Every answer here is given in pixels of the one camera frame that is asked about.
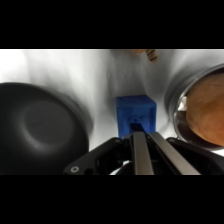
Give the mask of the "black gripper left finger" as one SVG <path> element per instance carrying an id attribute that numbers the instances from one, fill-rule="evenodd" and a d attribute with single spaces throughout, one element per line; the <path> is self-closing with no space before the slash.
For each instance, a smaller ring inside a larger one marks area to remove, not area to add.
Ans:
<path id="1" fill-rule="evenodd" d="M 134 171 L 136 175 L 153 175 L 145 131 L 140 123 L 131 123 L 133 136 Z"/>

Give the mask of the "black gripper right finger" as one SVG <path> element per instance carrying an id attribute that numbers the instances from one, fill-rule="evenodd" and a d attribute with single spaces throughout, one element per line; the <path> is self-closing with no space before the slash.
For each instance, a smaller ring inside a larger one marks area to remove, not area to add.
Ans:
<path id="1" fill-rule="evenodd" d="M 149 136 L 181 175 L 199 175 L 199 172 L 159 133 L 150 133 Z"/>

